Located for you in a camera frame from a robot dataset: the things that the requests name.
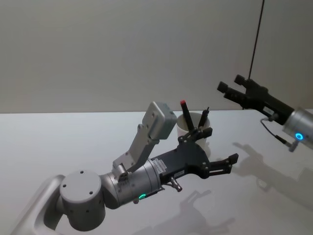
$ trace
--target gray cylindrical joint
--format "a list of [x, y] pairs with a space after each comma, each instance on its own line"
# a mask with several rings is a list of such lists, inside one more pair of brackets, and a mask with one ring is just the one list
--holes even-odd
[[283, 131], [313, 149], [313, 114], [296, 109], [286, 121]]
[[105, 217], [100, 177], [92, 171], [76, 171], [63, 179], [60, 194], [70, 225], [79, 231], [98, 227]]
[[126, 181], [118, 182], [112, 172], [100, 177], [105, 204], [110, 209], [116, 209], [161, 187], [158, 171], [150, 159], [138, 170], [129, 173]]

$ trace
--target black marker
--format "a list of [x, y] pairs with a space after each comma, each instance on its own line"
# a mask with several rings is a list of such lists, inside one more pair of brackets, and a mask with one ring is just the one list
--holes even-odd
[[200, 121], [199, 121], [198, 128], [201, 126], [204, 126], [208, 114], [209, 114], [209, 107], [207, 107], [207, 109], [203, 110]]
[[180, 101], [180, 105], [181, 105], [181, 109], [182, 109], [182, 114], [185, 118], [185, 121], [187, 123], [187, 127], [189, 131], [192, 131], [194, 129], [194, 125], [192, 123], [191, 117], [190, 117], [190, 113], [189, 110], [187, 108], [187, 104], [185, 100], [181, 100]]

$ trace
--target white table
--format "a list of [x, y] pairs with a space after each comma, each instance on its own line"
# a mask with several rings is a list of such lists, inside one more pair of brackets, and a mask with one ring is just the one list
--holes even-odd
[[[0, 234], [6, 233], [41, 182], [78, 169], [98, 174], [128, 150], [143, 112], [0, 115]], [[313, 151], [294, 153], [259, 123], [256, 111], [211, 111], [210, 160], [239, 154], [229, 175], [179, 179], [172, 188], [117, 210], [90, 235], [312, 235]], [[281, 126], [273, 132], [291, 140]], [[151, 157], [175, 148], [177, 132]], [[84, 234], [63, 216], [57, 231]]]

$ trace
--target white cup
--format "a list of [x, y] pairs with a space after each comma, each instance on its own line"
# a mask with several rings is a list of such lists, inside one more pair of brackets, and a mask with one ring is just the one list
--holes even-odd
[[[191, 120], [192, 120], [192, 123], [194, 124], [194, 126], [198, 127], [199, 121], [201, 119], [201, 114], [190, 112], [190, 117], [191, 117]], [[176, 124], [177, 124], [177, 135], [178, 135], [178, 137], [184, 136], [189, 132], [188, 127], [187, 127], [187, 123], [186, 123], [183, 115], [180, 115], [177, 118]], [[210, 126], [211, 126], [210, 120], [207, 118], [202, 129], [208, 128]], [[208, 143], [206, 142], [206, 138], [196, 141], [196, 144], [199, 145], [205, 151], [205, 153], [207, 154], [208, 157], [210, 156], [210, 149], [208, 147]]]

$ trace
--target label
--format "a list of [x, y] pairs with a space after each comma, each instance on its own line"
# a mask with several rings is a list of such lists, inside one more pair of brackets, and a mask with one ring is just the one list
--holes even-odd
[[266, 106], [264, 106], [263, 111], [270, 114], [270, 115], [273, 115], [275, 113], [272, 109], [270, 109]]
[[156, 158], [152, 162], [155, 165], [156, 170], [159, 174], [166, 172], [167, 166], [164, 164], [162, 160]]
[[174, 178], [179, 177], [179, 176], [183, 175], [184, 173], [185, 173], [185, 170], [181, 170], [181, 171], [174, 174]]

